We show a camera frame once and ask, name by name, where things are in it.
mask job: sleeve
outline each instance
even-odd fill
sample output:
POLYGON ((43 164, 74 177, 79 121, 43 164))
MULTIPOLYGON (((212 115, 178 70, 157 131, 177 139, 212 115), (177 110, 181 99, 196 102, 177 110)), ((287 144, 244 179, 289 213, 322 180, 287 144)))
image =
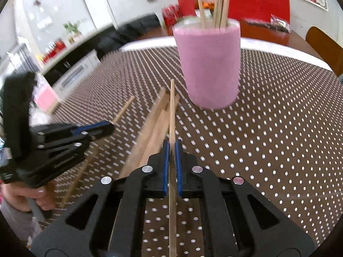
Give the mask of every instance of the sleeve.
POLYGON ((4 198, 2 198, 0 210, 13 232, 26 244, 33 231, 32 213, 21 212, 13 208, 4 198))

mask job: table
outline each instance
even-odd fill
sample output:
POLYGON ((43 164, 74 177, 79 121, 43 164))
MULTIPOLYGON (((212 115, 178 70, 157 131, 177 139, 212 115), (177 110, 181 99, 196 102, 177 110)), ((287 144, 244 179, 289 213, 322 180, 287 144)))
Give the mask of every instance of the table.
MULTIPOLYGON (((137 97, 69 203, 97 179, 119 174, 160 87, 174 78, 181 97, 176 131, 184 150, 218 176, 247 179, 320 244, 343 213, 343 86, 337 77, 314 56, 242 38, 236 102, 204 110, 188 98, 174 43, 162 37, 124 46, 56 110, 55 122, 93 123, 111 120, 131 95, 137 97)), ((75 170, 58 178, 59 197, 75 170)), ((180 256, 203 256, 197 201, 179 200, 177 211, 180 256)), ((55 210, 55 216, 62 212, 55 210)), ((143 256, 167 255, 166 215, 167 200, 148 200, 143 256)))
MULTIPOLYGON (((240 21, 241 24, 241 37, 249 39, 264 40, 276 44, 281 44, 287 47, 303 51, 307 54, 322 59, 322 57, 309 45, 306 40, 299 36, 295 31, 292 31, 290 34, 283 33, 275 30, 270 30, 268 28, 258 27, 249 25, 245 21, 240 21)), ((165 28, 155 28, 137 40, 151 39, 153 37, 166 37, 172 36, 173 32, 171 29, 165 28)))

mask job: blue gripper pad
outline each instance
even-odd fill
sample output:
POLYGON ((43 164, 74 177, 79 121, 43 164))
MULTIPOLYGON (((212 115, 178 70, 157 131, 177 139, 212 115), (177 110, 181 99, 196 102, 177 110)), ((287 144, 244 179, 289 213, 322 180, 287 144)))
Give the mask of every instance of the blue gripper pad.
POLYGON ((175 165, 176 165, 176 179, 177 179, 177 190, 179 197, 182 197, 182 145, 181 140, 178 139, 175 142, 175 165))
POLYGON ((163 196, 167 196, 168 174, 169 174, 169 142, 167 140, 164 140, 164 144, 163 144, 163 160, 164 160, 163 196))

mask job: potted plant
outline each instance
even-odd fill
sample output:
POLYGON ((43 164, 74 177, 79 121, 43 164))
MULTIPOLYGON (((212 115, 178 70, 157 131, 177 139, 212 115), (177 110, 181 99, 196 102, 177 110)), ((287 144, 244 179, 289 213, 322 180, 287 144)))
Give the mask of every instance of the potted plant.
POLYGON ((79 26, 81 21, 77 21, 76 23, 72 24, 70 21, 68 23, 63 24, 64 28, 67 30, 69 37, 68 41, 70 44, 76 42, 76 40, 82 36, 81 32, 79 31, 79 26))

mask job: wooden stick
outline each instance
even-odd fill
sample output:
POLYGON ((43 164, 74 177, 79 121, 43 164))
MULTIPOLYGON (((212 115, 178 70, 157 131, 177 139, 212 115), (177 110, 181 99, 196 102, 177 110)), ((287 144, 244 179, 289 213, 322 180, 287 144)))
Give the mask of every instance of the wooden stick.
POLYGON ((227 17, 229 14, 229 3, 230 3, 230 0, 224 0, 223 10, 222 10, 222 20, 220 22, 220 27, 227 26, 227 17))
POLYGON ((200 10, 201 28, 206 29, 205 12, 202 6, 202 0, 198 0, 198 4, 199 4, 199 10, 200 10))
POLYGON ((214 2, 214 10, 213 10, 213 20, 212 20, 212 27, 216 27, 216 22, 217 22, 217 15, 218 15, 218 5, 219 5, 219 0, 215 0, 214 2))
POLYGON ((218 14, 217 14, 216 28, 220 27, 220 21, 222 18, 222 8, 223 8, 223 0, 218 0, 218 14))
POLYGON ((130 173, 138 168, 142 155, 150 139, 151 133, 154 130, 157 119, 161 111, 167 106, 169 102, 168 94, 165 88, 161 88, 158 98, 155 100, 154 105, 151 107, 151 111, 148 114, 145 124, 142 127, 141 134, 136 140, 136 144, 131 150, 131 154, 125 161, 125 165, 120 171, 118 178, 124 178, 130 175, 130 173))
MULTIPOLYGON (((178 105, 180 96, 176 95, 175 105, 178 105)), ((137 167, 143 167, 148 163, 148 159, 151 155, 156 154, 160 151, 166 134, 169 130, 170 123, 170 105, 168 102, 167 110, 162 110, 161 114, 155 124, 153 132, 150 134, 150 140, 146 146, 145 152, 143 153, 140 165, 137 167)))
POLYGON ((169 124, 169 257, 176 257, 175 82, 170 86, 169 124))
MULTIPOLYGON (((126 112, 126 110, 128 109, 128 107, 131 105, 131 103, 133 102, 133 100, 135 99, 134 96, 132 96, 124 105, 124 107, 119 111, 119 113, 116 115, 116 117, 111 121, 112 124, 116 124, 117 122, 119 122, 119 120, 121 119, 121 117, 123 116, 123 114, 126 112)), ((75 177, 73 183, 71 184, 71 186, 69 187, 68 191, 66 192, 66 194, 64 195, 61 203, 60 203, 60 207, 64 208, 67 200, 69 199, 69 197, 71 196, 71 194, 74 192, 76 186, 78 185, 79 180, 81 180, 81 178, 83 177, 83 174, 86 172, 86 169, 88 167, 88 164, 90 162, 93 161, 93 159, 95 158, 95 156, 98 155, 99 151, 100 151, 100 147, 105 145, 105 139, 102 138, 100 139, 98 142, 98 146, 95 147, 93 149, 93 152, 91 155, 89 155, 85 161, 83 162, 82 166, 80 167, 80 169, 78 170, 78 174, 75 177)))

